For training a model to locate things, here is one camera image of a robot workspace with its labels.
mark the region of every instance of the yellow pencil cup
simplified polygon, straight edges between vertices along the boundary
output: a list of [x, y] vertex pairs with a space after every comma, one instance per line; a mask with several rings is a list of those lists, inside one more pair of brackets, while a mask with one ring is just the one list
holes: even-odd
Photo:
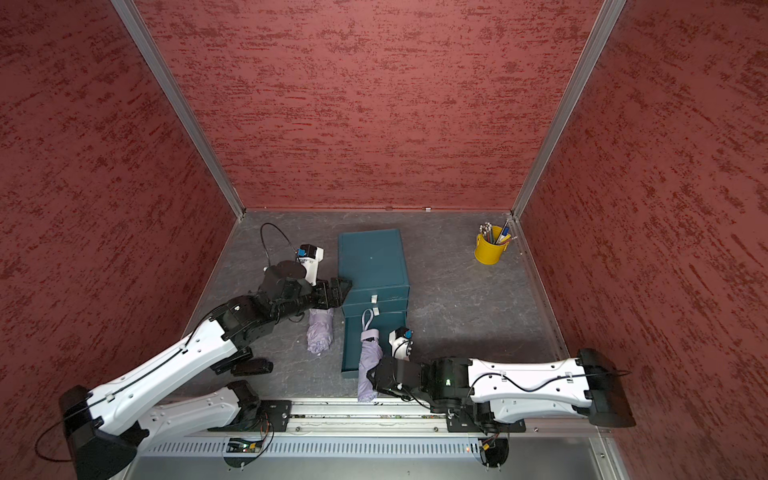
[[[492, 229], [493, 237], [498, 238], [502, 232], [502, 228], [494, 225]], [[478, 259], [478, 262], [485, 265], [493, 265], [494, 263], [498, 262], [498, 259], [502, 258], [502, 252], [507, 250], [508, 246], [509, 243], [505, 245], [494, 245], [493, 243], [488, 243], [485, 238], [483, 238], [482, 235], [478, 233], [478, 244], [475, 247], [475, 258]]]

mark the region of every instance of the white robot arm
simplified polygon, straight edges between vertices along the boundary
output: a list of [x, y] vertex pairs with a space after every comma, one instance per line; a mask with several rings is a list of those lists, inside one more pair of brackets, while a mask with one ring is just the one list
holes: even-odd
[[[271, 333], [281, 319], [342, 305], [352, 284], [316, 278], [323, 249], [302, 245], [297, 253], [295, 260], [265, 269], [255, 294], [218, 306], [153, 359], [111, 382], [93, 389], [76, 386], [61, 396], [79, 480], [107, 480], [137, 452], [192, 432], [259, 430], [264, 403], [242, 380], [197, 399], [157, 403], [206, 368], [235, 376], [271, 372], [270, 362], [253, 358], [249, 345], [255, 339]], [[449, 431], [524, 431], [523, 419], [547, 415], [587, 417], [599, 426], [634, 425], [615, 368], [593, 350], [542, 364], [440, 359], [421, 365], [404, 359], [410, 339], [399, 346], [397, 358], [386, 357], [369, 370], [374, 388], [428, 403], [432, 412], [445, 414]]]
[[253, 359], [249, 345], [271, 333], [281, 319], [310, 308], [341, 306], [352, 288], [337, 278], [318, 280], [322, 258], [323, 249], [302, 245], [295, 260], [265, 270], [255, 294], [218, 306], [190, 335], [153, 359], [93, 389], [76, 386], [65, 392], [59, 406], [78, 478], [106, 480], [128, 465], [137, 451], [171, 437], [225, 425], [258, 430], [265, 412], [244, 381], [198, 399], [156, 404], [209, 367], [236, 376], [271, 372], [272, 364]]

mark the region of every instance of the aluminum frame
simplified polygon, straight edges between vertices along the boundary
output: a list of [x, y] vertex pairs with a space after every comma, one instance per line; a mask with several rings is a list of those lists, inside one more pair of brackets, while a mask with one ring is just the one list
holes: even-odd
[[210, 174], [214, 176], [214, 180], [221, 189], [221, 193], [229, 202], [235, 216], [241, 219], [245, 214], [245, 206], [230, 182], [227, 172], [224, 171], [221, 163], [219, 163], [216, 152], [206, 138], [203, 128], [197, 123], [192, 107], [190, 107], [184, 94], [181, 93], [181, 89], [170, 72], [168, 65], [166, 65], [163, 55], [157, 49], [157, 45], [154, 43], [147, 25], [141, 18], [141, 13], [139, 13], [133, 0], [111, 0], [111, 2], [114, 9], [118, 11], [118, 15], [120, 15], [120, 19], [123, 21], [123, 25], [125, 25], [131, 38], [134, 39], [134, 43], [141, 52], [141, 56], [144, 57], [144, 61], [147, 62], [150, 70], [152, 70], [157, 83], [160, 84], [163, 92], [165, 92], [165, 96], [168, 97], [168, 101], [176, 111], [181, 124], [187, 130], [197, 151], [208, 166]]
[[629, 480], [616, 442], [605, 437], [590, 438], [594, 462], [603, 480]]
[[544, 173], [544, 169], [547, 167], [549, 157], [552, 155], [558, 140], [560, 140], [560, 135], [562, 135], [565, 125], [568, 123], [568, 119], [578, 103], [581, 92], [584, 90], [584, 86], [587, 84], [587, 80], [589, 80], [589, 76], [592, 74], [598, 58], [600, 58], [600, 53], [603, 51], [605, 42], [611, 35], [614, 25], [616, 25], [625, 2], [626, 0], [605, 0], [598, 12], [598, 17], [594, 21], [594, 26], [587, 38], [587, 43], [584, 45], [584, 50], [581, 51], [581, 56], [579, 56], [576, 68], [571, 75], [571, 80], [565, 88], [558, 109], [554, 113], [552, 123], [549, 125], [544, 141], [541, 143], [541, 148], [536, 154], [531, 170], [528, 172], [528, 176], [523, 182], [515, 204], [512, 206], [512, 214], [518, 220], [525, 206], [528, 205], [528, 201], [531, 199], [531, 195], [536, 189], [536, 184]]
[[[295, 437], [396, 437], [475, 438], [477, 433], [449, 432], [445, 415], [431, 413], [416, 402], [381, 397], [359, 403], [355, 397], [282, 398], [293, 404], [288, 426], [277, 436]], [[610, 429], [591, 425], [587, 419], [551, 417], [526, 419], [526, 432], [511, 437], [611, 436]], [[198, 432], [194, 437], [230, 437], [231, 432]]]
[[538, 268], [536, 268], [536, 262], [531, 255], [531, 248], [528, 246], [528, 241], [525, 239], [525, 233], [523, 232], [520, 219], [512, 217], [510, 221], [510, 230], [512, 231], [512, 238], [515, 239], [515, 243], [518, 246], [521, 261], [525, 272], [528, 274], [528, 280], [531, 282], [531, 290], [536, 302], [541, 319], [549, 328], [545, 329], [547, 332], [547, 341], [551, 351], [557, 360], [564, 360], [570, 358], [568, 354], [568, 347], [565, 345], [565, 339], [563, 333], [560, 331], [560, 325], [558, 320], [554, 316], [554, 310], [552, 304], [549, 302], [547, 296], [547, 290], [544, 288], [544, 284], [541, 281], [541, 276], [538, 274]]

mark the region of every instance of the folded umbrella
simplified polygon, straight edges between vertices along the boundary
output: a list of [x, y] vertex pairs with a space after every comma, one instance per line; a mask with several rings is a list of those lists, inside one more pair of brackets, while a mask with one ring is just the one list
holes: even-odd
[[[368, 312], [371, 313], [371, 318], [366, 322], [366, 314]], [[376, 390], [373, 389], [367, 374], [370, 369], [379, 364], [379, 360], [382, 359], [384, 352], [382, 352], [382, 347], [379, 346], [379, 331], [377, 329], [369, 329], [373, 321], [373, 310], [368, 309], [363, 312], [361, 320], [362, 333], [360, 334], [360, 341], [362, 342], [362, 350], [360, 351], [360, 363], [357, 366], [357, 401], [372, 402], [376, 399]]]
[[306, 330], [306, 349], [312, 353], [328, 350], [333, 341], [333, 309], [310, 308], [310, 327]]

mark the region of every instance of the teal storage box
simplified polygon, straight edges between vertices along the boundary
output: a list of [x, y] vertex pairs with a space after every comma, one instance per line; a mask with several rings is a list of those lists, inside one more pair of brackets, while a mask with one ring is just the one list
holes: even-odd
[[400, 230], [339, 235], [339, 277], [352, 280], [345, 304], [407, 300], [410, 291]]
[[389, 333], [406, 325], [411, 286], [400, 230], [341, 233], [339, 277], [352, 281], [352, 290], [342, 305], [345, 317], [342, 377], [356, 378], [362, 350], [362, 313], [373, 307], [379, 309], [380, 315], [373, 317], [370, 328], [379, 331], [384, 356], [392, 355]]
[[[357, 366], [360, 363], [360, 352], [362, 351], [362, 343], [360, 342], [362, 322], [360, 320], [359, 316], [344, 319], [344, 354], [341, 360], [341, 376], [345, 379], [356, 379], [358, 376]], [[379, 331], [379, 346], [382, 347], [384, 356], [392, 356], [389, 333], [405, 325], [405, 312], [382, 313], [373, 317], [368, 328]]]
[[387, 300], [386, 302], [376, 303], [353, 303], [351, 305], [344, 303], [342, 310], [346, 317], [360, 318], [367, 309], [376, 307], [379, 313], [405, 312], [408, 309], [408, 300]]

